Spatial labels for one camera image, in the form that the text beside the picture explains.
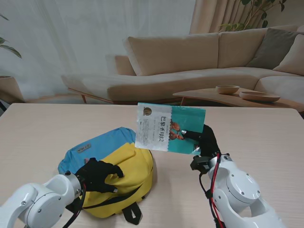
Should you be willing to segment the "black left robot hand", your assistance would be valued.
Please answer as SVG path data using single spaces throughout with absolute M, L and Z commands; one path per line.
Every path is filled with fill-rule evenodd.
M 90 158 L 89 161 L 76 172 L 76 176 L 84 180 L 87 191 L 115 193 L 118 189 L 113 185 L 105 183 L 105 179 L 110 174 L 116 174 L 118 178 L 124 177 L 123 171 L 119 166 L 98 161 L 96 158 Z

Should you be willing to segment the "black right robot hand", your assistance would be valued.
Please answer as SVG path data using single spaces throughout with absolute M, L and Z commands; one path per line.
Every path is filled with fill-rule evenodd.
M 201 133 L 182 130 L 181 134 L 183 138 L 190 139 L 198 145 L 198 148 L 194 150 L 196 155 L 213 158 L 220 152 L 214 132 L 208 125 L 203 126 Z

